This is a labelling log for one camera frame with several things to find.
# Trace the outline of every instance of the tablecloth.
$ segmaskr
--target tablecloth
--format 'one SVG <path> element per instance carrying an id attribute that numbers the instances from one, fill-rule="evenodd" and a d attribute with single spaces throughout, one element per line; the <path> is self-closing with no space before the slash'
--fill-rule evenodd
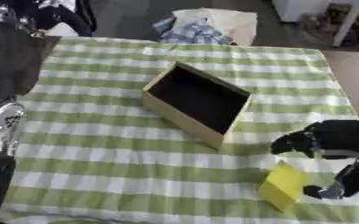
<path id="1" fill-rule="evenodd" d="M 224 148 L 143 107 L 141 88 L 175 60 L 253 94 Z M 356 119 L 319 51 L 64 38 L 21 102 L 28 123 L 0 213 L 8 223 L 359 223 L 359 193 L 303 196 L 285 213 L 257 195 L 279 159 L 325 186 L 352 162 L 269 153 L 309 123 Z"/>

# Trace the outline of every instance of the gray floor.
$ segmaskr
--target gray floor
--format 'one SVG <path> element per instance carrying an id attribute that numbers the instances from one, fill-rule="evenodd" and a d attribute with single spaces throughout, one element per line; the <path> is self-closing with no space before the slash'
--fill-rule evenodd
<path id="1" fill-rule="evenodd" d="M 286 46 L 328 49 L 329 43 L 306 35 L 295 24 L 282 24 L 271 0 L 91 0 L 98 20 L 97 37 L 158 40 L 151 28 L 171 11 L 200 7 L 258 14 L 257 37 L 254 46 Z M 359 51 L 359 44 L 339 50 Z"/>

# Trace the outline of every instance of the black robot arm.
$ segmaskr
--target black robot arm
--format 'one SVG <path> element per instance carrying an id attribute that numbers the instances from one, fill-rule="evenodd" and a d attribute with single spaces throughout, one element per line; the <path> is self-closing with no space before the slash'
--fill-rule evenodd
<path id="1" fill-rule="evenodd" d="M 325 159 L 355 158 L 328 187 L 309 185 L 304 193 L 315 198 L 342 199 L 359 192 L 359 121 L 330 120 L 313 123 L 303 130 L 277 139 L 272 154 L 300 151 L 310 158 L 320 153 Z"/>

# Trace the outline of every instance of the plaid cloth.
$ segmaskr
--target plaid cloth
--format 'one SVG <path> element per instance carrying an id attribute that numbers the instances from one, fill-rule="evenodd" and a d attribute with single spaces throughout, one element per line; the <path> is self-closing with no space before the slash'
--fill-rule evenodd
<path id="1" fill-rule="evenodd" d="M 141 88 L 174 60 L 254 94 L 224 149 L 142 106 Z M 285 213 L 257 195 L 279 159 L 324 186 L 351 162 L 269 153 L 288 131 L 356 118 L 319 51 L 66 38 L 23 104 L 8 223 L 359 223 L 359 193 L 304 196 Z"/>
<path id="2" fill-rule="evenodd" d="M 223 35 L 207 24 L 206 20 L 171 29 L 174 22 L 175 18 L 171 17 L 154 25 L 155 30 L 161 34 L 161 43 L 229 45 L 233 42 L 231 37 Z"/>

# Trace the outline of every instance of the yellow block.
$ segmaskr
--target yellow block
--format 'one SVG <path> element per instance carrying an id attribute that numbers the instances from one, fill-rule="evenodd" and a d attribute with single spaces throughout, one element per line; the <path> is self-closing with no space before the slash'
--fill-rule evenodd
<path id="1" fill-rule="evenodd" d="M 302 196 L 306 176 L 303 172 L 279 161 L 258 189 L 258 193 L 280 211 L 285 211 Z"/>

